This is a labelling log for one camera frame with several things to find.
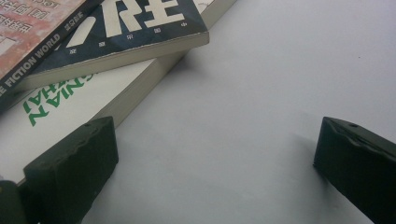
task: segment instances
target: book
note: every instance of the book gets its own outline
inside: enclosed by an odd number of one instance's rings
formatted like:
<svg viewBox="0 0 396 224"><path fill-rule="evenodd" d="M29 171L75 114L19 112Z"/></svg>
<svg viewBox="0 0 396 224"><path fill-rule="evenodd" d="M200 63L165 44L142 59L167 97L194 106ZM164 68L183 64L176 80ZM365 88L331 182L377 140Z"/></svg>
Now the book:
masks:
<svg viewBox="0 0 396 224"><path fill-rule="evenodd" d="M195 3L210 28L235 1L195 0ZM112 116L118 127L185 53L25 93L0 116L0 179L20 181L26 164L91 119Z"/></svg>
<svg viewBox="0 0 396 224"><path fill-rule="evenodd" d="M1 0L0 101L103 0Z"/></svg>
<svg viewBox="0 0 396 224"><path fill-rule="evenodd" d="M105 0L19 85L30 90L209 42L192 0Z"/></svg>

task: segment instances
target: red book cover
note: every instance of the red book cover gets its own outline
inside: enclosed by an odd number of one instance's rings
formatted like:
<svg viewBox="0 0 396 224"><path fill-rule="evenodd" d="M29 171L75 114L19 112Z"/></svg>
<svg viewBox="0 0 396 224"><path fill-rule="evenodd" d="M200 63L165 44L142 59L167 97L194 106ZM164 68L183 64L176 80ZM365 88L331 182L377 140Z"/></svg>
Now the red book cover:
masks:
<svg viewBox="0 0 396 224"><path fill-rule="evenodd" d="M0 102L103 0L0 0Z"/></svg>

